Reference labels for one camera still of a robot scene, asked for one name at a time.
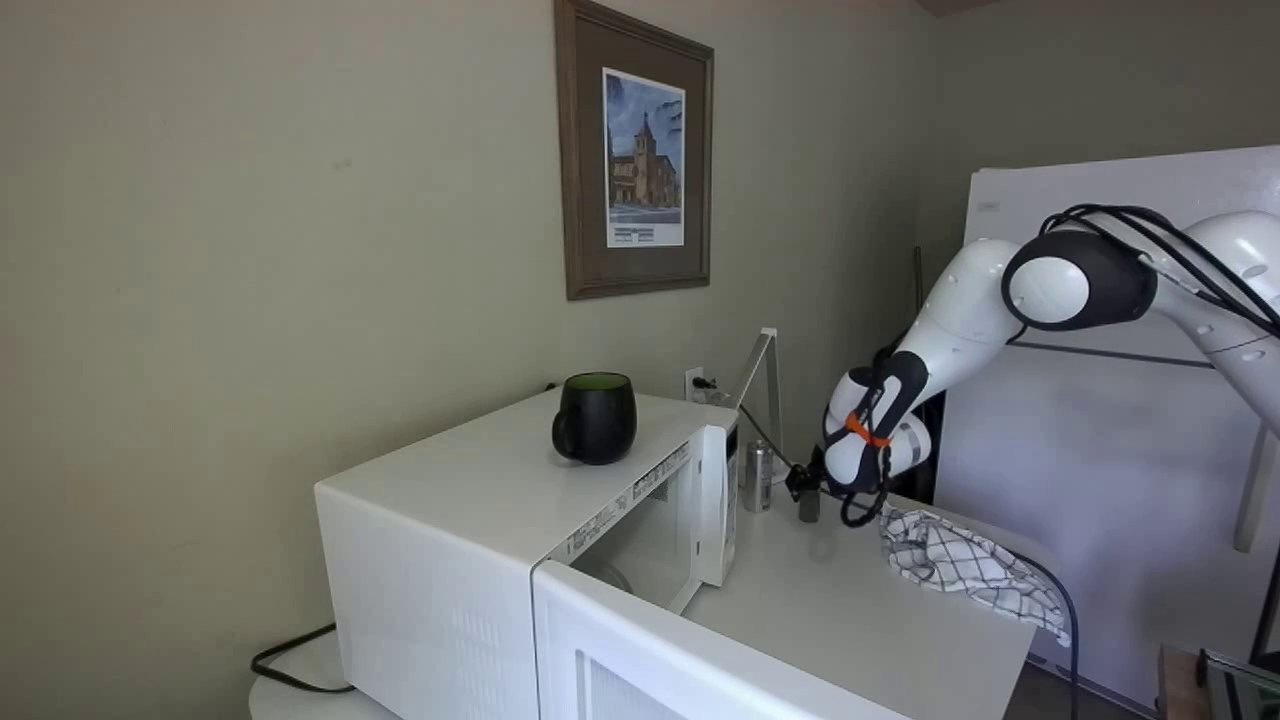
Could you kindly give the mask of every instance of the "framed picture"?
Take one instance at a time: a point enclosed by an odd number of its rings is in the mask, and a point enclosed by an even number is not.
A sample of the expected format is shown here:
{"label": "framed picture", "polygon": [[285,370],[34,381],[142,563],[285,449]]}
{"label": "framed picture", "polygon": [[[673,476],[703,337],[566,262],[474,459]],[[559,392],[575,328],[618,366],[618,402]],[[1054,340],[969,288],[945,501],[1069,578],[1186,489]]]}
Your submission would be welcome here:
{"label": "framed picture", "polygon": [[712,281],[712,48],[558,0],[569,298]]}

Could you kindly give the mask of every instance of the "electrical outlet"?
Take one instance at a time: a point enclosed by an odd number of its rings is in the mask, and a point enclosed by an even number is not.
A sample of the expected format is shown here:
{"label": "electrical outlet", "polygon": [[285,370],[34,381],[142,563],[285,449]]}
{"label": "electrical outlet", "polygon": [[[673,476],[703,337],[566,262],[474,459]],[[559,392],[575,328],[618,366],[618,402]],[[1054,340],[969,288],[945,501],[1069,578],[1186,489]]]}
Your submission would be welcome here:
{"label": "electrical outlet", "polygon": [[718,402],[718,376],[708,366],[683,366],[683,401]]}

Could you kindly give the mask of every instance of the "cabinet door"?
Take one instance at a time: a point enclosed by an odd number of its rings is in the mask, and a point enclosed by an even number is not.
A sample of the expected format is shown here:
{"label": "cabinet door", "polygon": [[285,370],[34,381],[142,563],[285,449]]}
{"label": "cabinet door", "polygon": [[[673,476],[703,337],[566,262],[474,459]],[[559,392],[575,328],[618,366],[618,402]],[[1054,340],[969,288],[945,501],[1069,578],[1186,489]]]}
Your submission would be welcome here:
{"label": "cabinet door", "polygon": [[531,587],[545,720],[896,715],[558,560]]}

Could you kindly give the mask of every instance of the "white cabinet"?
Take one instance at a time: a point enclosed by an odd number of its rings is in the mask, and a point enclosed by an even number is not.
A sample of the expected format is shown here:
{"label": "white cabinet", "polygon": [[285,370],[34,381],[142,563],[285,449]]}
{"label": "white cabinet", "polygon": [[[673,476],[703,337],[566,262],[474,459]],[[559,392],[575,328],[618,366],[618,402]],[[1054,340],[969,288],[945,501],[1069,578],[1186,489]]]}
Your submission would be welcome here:
{"label": "white cabinet", "polygon": [[833,508],[732,521],[732,412],[640,396],[603,468],[553,415],[316,482],[346,675],[398,715],[1006,715],[1034,626],[914,587]]}

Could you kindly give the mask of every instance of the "white cloth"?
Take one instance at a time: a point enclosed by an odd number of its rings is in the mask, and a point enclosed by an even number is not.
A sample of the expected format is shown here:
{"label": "white cloth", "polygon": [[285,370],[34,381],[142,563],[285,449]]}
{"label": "white cloth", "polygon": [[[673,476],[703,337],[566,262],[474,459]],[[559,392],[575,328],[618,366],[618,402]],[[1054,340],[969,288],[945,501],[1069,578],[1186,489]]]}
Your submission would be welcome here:
{"label": "white cloth", "polygon": [[883,560],[934,590],[959,590],[1001,616],[1039,625],[1073,649],[1069,602],[1054,578],[1009,548],[928,513],[883,513]]}

